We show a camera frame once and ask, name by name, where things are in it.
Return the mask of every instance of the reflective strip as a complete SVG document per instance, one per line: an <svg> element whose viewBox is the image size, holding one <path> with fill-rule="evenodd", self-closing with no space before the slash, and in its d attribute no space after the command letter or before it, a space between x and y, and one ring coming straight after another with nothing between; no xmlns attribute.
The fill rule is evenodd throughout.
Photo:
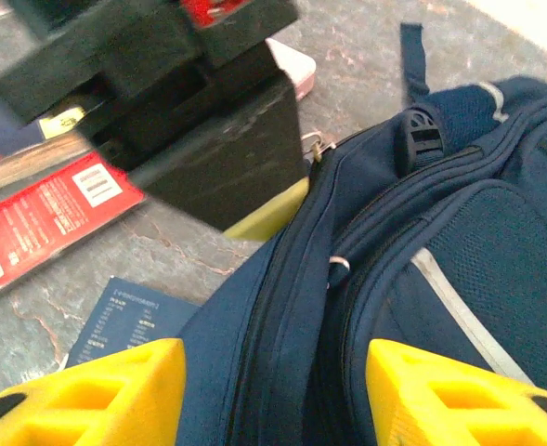
<svg viewBox="0 0 547 446"><path fill-rule="evenodd" d="M489 82L480 82L477 86L486 90L494 98L494 102L496 103L496 111L492 115L492 119L498 121L499 123L506 121L509 116L506 113L502 113L502 107L504 107L504 95L502 91Z"/></svg>
<svg viewBox="0 0 547 446"><path fill-rule="evenodd" d="M411 263L422 273L452 318L459 324L467 338L494 372L517 381L533 384L513 358L465 305L430 251L422 248L411 259Z"/></svg>

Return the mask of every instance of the yellow plastic part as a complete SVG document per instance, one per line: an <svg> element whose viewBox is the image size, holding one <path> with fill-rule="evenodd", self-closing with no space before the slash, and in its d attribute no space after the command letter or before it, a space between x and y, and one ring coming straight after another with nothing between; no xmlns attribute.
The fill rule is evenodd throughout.
<svg viewBox="0 0 547 446"><path fill-rule="evenodd" d="M265 242L292 220L308 194L309 180L302 178L243 218L225 235L232 239Z"/></svg>
<svg viewBox="0 0 547 446"><path fill-rule="evenodd" d="M2 446L172 446L186 382L182 341L164 339L5 390Z"/></svg>
<svg viewBox="0 0 547 446"><path fill-rule="evenodd" d="M547 446L547 391L402 344L370 344L379 446Z"/></svg>
<svg viewBox="0 0 547 446"><path fill-rule="evenodd" d="M40 129L45 139L51 139L72 130L84 115L84 109L73 107L52 118L41 119L39 121Z"/></svg>

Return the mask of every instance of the plastic strap buckle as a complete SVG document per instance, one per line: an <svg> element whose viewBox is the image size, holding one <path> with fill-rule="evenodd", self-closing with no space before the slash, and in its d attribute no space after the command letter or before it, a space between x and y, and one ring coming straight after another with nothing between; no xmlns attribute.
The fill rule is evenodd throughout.
<svg viewBox="0 0 547 446"><path fill-rule="evenodd" d="M420 110L407 110L395 140L395 166L404 177L444 158L444 143L438 126Z"/></svg>

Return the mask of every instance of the backpack zipper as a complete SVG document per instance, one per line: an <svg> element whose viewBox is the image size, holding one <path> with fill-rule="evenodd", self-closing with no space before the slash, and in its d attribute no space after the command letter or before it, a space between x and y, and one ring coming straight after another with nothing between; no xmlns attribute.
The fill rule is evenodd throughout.
<svg viewBox="0 0 547 446"><path fill-rule="evenodd" d="M374 128L381 127L382 125L383 124L379 124L369 128L362 129L358 131L357 133L354 133L353 135L350 135L349 137L342 139L336 146L339 147L343 144L346 144L350 140L362 135L363 133L371 131ZM332 169L332 167L338 168L340 163L340 162L337 163L337 165L330 163L330 160L335 153L336 151L328 151L328 154L322 157L320 163L314 163L311 174L310 174L310 178L314 187L311 189L308 195L310 194L314 196L319 195L322 186L326 183L326 181L324 181L326 176L335 175L336 169ZM254 381L252 367L250 367L252 361L249 361L248 356L251 353L256 351L256 347L260 343L261 334L262 334L261 327L263 325L264 319L266 318L267 309L271 302L270 297L274 294L273 292L277 288L278 281L280 279L280 271L284 265L283 259L286 257L287 251L293 246L293 241L295 240L296 236L301 232L305 221L308 220L310 211L312 210L312 207L315 205L315 202L312 202L309 205L310 205L309 209L307 209L306 211L300 212L298 213L298 215L296 215L289 229L283 235L280 243L276 246L273 257L271 258L269 262L271 271L267 274L267 276L265 277L263 281L263 288L265 289L265 291L261 289L261 291L259 292L254 302L253 310L248 323L248 328L246 330L246 335L244 337L244 341L241 348L240 370L238 372L238 376L236 379L236 388L234 392L233 402L231 404L230 418L228 420L228 429L226 434L227 445L235 444L235 441L237 440L237 438L241 436L242 434L242 432L237 432L237 428L236 428L236 424L239 422L238 416L246 412L244 407L246 402L241 401L243 399L242 393L244 389L247 387L247 383L252 383Z"/></svg>
<svg viewBox="0 0 547 446"><path fill-rule="evenodd" d="M370 209L377 204L379 201L381 201L387 194L392 192L393 190L400 187L404 182L412 179L413 177L416 177L420 174L423 174L427 172L430 169L437 168L445 163L450 163L452 161L459 160L461 158L464 158L466 156L473 156L476 153L481 152L482 149L479 146L469 146L462 151L459 151L458 153L451 155L448 158L445 158L444 160L441 160L434 164L429 164L426 167L423 167L420 170L416 170L415 172L411 172L407 176L401 178L397 183L395 183L393 186L388 187L387 189L383 190L379 195L374 197L372 201L370 201L365 207L363 207L357 214L354 216L349 223L347 223L343 229L341 230L341 233L344 234L339 243L337 244L337 248L334 250L338 256L342 256L345 258L349 258L349 255L351 254L350 251L353 249L353 243L349 243L347 246L345 246L345 239L349 237L350 233L357 230L359 224L361 224L362 217L370 211Z"/></svg>
<svg viewBox="0 0 547 446"><path fill-rule="evenodd" d="M331 409L332 407L331 402L325 398L326 392L325 392L325 386L323 385L324 383L323 376L335 377L335 382L332 383L332 386L339 387L343 390L341 392L343 394L342 402L345 402L345 409L346 409L346 411L343 411L343 412L349 413L349 410L346 404L346 393L345 393L345 385L344 385L344 382L345 382L344 364L345 364L346 336L347 336L347 330L349 326L349 321L351 319L354 303L359 296L361 287L363 286L366 279L368 279L371 269L376 265L378 260L387 252L387 250L393 245L393 243L396 240L398 240L403 234L405 234L407 231L409 231L411 228L413 228L422 220L423 220L422 218L415 218L409 223L407 223L406 225L404 225L400 230L398 230L389 239L387 239L381 245L381 247L374 252L374 255L369 258L369 260L363 266L362 272L358 274L357 276L358 278L356 279L355 283L352 286L349 286L347 290L345 290L343 302L341 303L338 302L338 305L343 304L342 305L343 315L340 321L341 335L334 338L337 341L335 342L335 345L333 345L331 341L325 341L324 339L321 342L323 346L327 345L327 346L330 346L331 349L335 350L335 351L332 351L332 354L330 355L331 357L335 357L335 359L331 361L330 364L327 365L327 367L330 367L331 369L325 367L326 364L321 364L320 361L315 361L314 367L313 367L314 368L313 376L315 377L314 397L319 410L319 416L321 418L323 428L325 429L325 433L327 434L328 440L331 442L331 444L334 444L337 446L343 446L344 444L347 444L346 438L345 438L346 433L344 433L340 428L338 428L337 423L333 422L333 419L335 418L335 416Z"/></svg>

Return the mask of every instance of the navy blue backpack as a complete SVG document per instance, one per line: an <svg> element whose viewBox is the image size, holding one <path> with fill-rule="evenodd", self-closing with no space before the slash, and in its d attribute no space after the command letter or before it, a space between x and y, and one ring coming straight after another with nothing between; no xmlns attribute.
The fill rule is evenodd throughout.
<svg viewBox="0 0 547 446"><path fill-rule="evenodd" d="M178 445L375 444L373 338L547 388L547 85L426 95L407 48L413 105L326 151L185 327Z"/></svg>

